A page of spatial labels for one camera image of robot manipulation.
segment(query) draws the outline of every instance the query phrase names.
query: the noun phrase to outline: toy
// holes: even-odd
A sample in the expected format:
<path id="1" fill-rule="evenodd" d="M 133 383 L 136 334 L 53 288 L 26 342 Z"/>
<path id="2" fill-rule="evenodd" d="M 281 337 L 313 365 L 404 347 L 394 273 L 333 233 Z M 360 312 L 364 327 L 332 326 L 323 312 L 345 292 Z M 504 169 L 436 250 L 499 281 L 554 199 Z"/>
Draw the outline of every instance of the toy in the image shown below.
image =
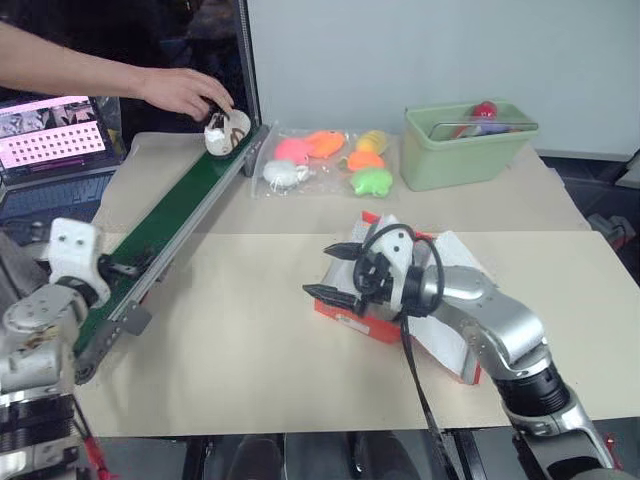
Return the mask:
<path id="1" fill-rule="evenodd" d="M 363 168 L 376 167 L 384 168 L 384 160 L 373 152 L 363 152 L 356 150 L 347 157 L 347 168 L 352 172 L 357 172 Z"/>
<path id="2" fill-rule="evenodd" d="M 380 130 L 370 130 L 358 139 L 356 142 L 356 150 L 382 155 L 387 149 L 387 145 L 387 135 L 384 132 Z"/>
<path id="3" fill-rule="evenodd" d="M 310 157 L 328 158 L 342 148 L 344 134 L 333 130 L 320 130 L 304 140 L 313 147 L 309 153 Z"/>
<path id="4" fill-rule="evenodd" d="M 312 150 L 313 145 L 302 138 L 285 138 L 276 147 L 273 158 L 274 160 L 291 160 L 296 165 L 307 165 L 309 153 Z"/>
<path id="5" fill-rule="evenodd" d="M 457 138 L 508 132 L 508 126 L 502 123 L 496 123 L 497 115 L 498 107 L 495 103 L 490 101 L 479 103 L 473 107 L 471 111 L 469 120 L 473 122 L 473 124 L 459 126 L 451 136 L 451 139 L 455 140 Z"/>
<path id="6" fill-rule="evenodd" d="M 296 166 L 289 160 L 271 160 L 267 162 L 262 176 L 269 182 L 272 190 L 286 190 L 307 181 L 313 172 L 306 165 Z"/>
<path id="7" fill-rule="evenodd" d="M 251 130 L 251 120 L 244 112 L 232 110 L 229 115 L 214 113 L 204 128 L 204 143 L 214 157 L 225 157 Z"/>
<path id="8" fill-rule="evenodd" d="M 392 184 L 393 175 L 385 168 L 363 168 L 351 177 L 351 186 L 358 196 L 386 197 Z"/>

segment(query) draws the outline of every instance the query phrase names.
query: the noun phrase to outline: white toy mouse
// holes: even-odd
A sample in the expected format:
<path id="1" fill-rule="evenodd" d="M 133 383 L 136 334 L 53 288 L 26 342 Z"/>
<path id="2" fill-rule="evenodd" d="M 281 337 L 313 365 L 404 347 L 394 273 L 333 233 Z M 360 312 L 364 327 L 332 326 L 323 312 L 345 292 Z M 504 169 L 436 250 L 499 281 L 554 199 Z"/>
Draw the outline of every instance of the white toy mouse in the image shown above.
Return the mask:
<path id="1" fill-rule="evenodd" d="M 307 181 L 313 172 L 307 165 L 296 166 L 289 160 L 271 160 L 262 170 L 262 176 L 272 190 L 286 190 Z"/>

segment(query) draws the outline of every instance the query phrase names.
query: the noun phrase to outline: laptop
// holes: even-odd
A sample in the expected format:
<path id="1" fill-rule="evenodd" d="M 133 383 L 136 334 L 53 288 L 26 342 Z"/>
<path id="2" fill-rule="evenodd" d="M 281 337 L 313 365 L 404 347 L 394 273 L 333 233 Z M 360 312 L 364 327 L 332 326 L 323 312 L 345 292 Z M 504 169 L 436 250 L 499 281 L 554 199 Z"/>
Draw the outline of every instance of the laptop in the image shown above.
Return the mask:
<path id="1" fill-rule="evenodd" d="M 90 222 L 121 161 L 94 98 L 0 104 L 0 228 L 25 245 L 56 217 Z"/>

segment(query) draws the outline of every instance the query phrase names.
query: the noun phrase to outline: yellow toy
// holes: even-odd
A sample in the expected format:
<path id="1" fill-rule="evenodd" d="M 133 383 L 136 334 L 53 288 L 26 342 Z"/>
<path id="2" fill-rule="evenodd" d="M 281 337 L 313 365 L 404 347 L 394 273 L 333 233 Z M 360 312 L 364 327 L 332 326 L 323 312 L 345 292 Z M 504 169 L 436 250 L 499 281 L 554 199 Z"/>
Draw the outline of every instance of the yellow toy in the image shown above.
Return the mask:
<path id="1" fill-rule="evenodd" d="M 387 135 L 384 132 L 380 130 L 370 130 L 358 139 L 356 142 L 356 150 L 382 155 L 387 149 L 387 145 Z"/>

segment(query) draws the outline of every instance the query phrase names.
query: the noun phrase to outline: white toy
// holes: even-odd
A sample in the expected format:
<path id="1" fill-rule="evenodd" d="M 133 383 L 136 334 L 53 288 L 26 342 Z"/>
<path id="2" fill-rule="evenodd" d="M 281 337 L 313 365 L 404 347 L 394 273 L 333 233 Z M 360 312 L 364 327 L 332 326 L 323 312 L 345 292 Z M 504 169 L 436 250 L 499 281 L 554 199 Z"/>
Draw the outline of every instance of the white toy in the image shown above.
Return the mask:
<path id="1" fill-rule="evenodd" d="M 296 166 L 289 160 L 271 160 L 267 162 L 262 176 L 269 182 L 272 190 L 286 190 L 307 181 L 313 172 L 307 165 Z"/>
<path id="2" fill-rule="evenodd" d="M 214 113 L 204 128 L 204 143 L 214 157 L 224 157 L 238 146 L 251 130 L 251 120 L 240 110 L 229 115 Z"/>

